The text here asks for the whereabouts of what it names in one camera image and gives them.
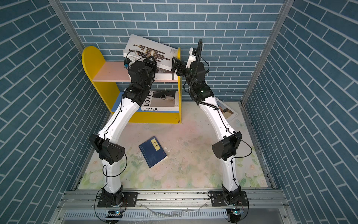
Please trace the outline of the white brown-pattern book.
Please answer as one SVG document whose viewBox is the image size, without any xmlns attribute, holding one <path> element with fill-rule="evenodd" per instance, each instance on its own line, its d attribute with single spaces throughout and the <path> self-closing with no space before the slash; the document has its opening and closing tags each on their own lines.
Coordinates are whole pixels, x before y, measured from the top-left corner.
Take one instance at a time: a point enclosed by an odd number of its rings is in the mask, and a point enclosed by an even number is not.
<svg viewBox="0 0 358 224">
<path fill-rule="evenodd" d="M 172 58 L 178 58 L 179 50 L 164 44 L 132 34 L 124 49 L 124 57 L 132 61 L 153 56 L 162 73 L 170 73 Z"/>
</svg>

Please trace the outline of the white LOVER book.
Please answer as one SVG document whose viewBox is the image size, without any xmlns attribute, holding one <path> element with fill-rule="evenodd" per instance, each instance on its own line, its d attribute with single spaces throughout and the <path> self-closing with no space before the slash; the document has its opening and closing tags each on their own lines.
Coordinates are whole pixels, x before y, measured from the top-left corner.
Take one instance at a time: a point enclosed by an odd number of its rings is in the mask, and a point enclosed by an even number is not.
<svg viewBox="0 0 358 224">
<path fill-rule="evenodd" d="M 141 106 L 144 112 L 178 112 L 179 92 L 175 90 L 150 91 Z"/>
</svg>

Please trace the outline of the navy blue book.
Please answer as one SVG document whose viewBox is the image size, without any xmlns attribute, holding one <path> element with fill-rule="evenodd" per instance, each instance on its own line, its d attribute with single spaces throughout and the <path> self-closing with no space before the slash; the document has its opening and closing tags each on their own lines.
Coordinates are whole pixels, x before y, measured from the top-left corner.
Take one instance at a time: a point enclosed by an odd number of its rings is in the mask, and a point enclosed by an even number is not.
<svg viewBox="0 0 358 224">
<path fill-rule="evenodd" d="M 154 167 L 167 158 L 164 148 L 155 136 L 140 144 L 139 149 L 149 168 Z"/>
</svg>

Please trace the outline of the Heritage Cultural book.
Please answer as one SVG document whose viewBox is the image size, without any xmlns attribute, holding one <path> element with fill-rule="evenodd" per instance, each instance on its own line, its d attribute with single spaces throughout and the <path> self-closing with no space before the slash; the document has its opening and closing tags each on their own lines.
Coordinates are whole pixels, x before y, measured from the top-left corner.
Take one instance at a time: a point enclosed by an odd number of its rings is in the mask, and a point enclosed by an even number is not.
<svg viewBox="0 0 358 224">
<path fill-rule="evenodd" d="M 175 73 L 156 73 L 155 82 L 178 82 L 178 76 Z"/>
</svg>

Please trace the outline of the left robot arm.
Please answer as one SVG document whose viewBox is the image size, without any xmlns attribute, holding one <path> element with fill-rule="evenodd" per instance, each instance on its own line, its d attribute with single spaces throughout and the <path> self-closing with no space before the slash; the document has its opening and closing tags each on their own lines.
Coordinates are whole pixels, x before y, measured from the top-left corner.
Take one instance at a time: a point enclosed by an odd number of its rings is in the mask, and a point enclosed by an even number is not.
<svg viewBox="0 0 358 224">
<path fill-rule="evenodd" d="M 125 62 L 128 64 L 131 83 L 123 93 L 120 105 L 107 124 L 99 133 L 89 136 L 90 143 L 104 165 L 103 172 L 107 183 L 102 194 L 117 198 L 122 196 L 120 160 L 125 156 L 125 148 L 117 142 L 130 118 L 148 97 L 158 66 L 153 56 L 141 58 L 132 64 L 129 64 L 128 59 Z"/>
</svg>

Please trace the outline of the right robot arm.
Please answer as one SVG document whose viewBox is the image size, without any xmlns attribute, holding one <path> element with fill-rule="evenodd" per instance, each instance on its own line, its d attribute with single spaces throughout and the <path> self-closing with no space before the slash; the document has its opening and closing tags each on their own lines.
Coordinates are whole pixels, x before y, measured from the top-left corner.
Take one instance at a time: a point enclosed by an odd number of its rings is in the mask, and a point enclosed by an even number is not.
<svg viewBox="0 0 358 224">
<path fill-rule="evenodd" d="M 190 51 L 187 62 L 172 58 L 172 71 L 177 76 L 184 77 L 188 85 L 190 98 L 201 108 L 213 126 L 218 142 L 212 145 L 214 155 L 220 159 L 223 172 L 223 191 L 227 194 L 237 193 L 240 189 L 236 179 L 234 157 L 240 144 L 242 135 L 236 132 L 225 119 L 217 104 L 214 93 L 206 84 L 205 69 L 202 58 L 203 41 L 200 39 L 196 48 Z"/>
</svg>

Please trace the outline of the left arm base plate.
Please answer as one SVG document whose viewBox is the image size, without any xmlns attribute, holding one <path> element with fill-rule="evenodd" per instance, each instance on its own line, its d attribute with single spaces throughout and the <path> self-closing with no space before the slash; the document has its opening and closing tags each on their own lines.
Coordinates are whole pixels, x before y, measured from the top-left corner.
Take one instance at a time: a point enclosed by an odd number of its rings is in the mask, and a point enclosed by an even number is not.
<svg viewBox="0 0 358 224">
<path fill-rule="evenodd" d="M 116 207 L 135 207 L 138 198 L 138 192 L 121 192 L 112 194 L 102 192 L 97 199 L 97 207 L 99 208 L 116 208 Z"/>
</svg>

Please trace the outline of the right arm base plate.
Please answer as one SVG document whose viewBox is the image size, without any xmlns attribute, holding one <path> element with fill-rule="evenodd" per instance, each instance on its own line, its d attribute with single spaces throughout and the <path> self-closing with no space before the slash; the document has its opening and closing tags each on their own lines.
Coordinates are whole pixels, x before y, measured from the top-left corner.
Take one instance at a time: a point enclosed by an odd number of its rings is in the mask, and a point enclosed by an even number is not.
<svg viewBox="0 0 358 224">
<path fill-rule="evenodd" d="M 235 191 L 209 191 L 208 197 L 213 207 L 222 206 L 248 206 L 249 200 L 245 191 L 237 189 Z"/>
</svg>

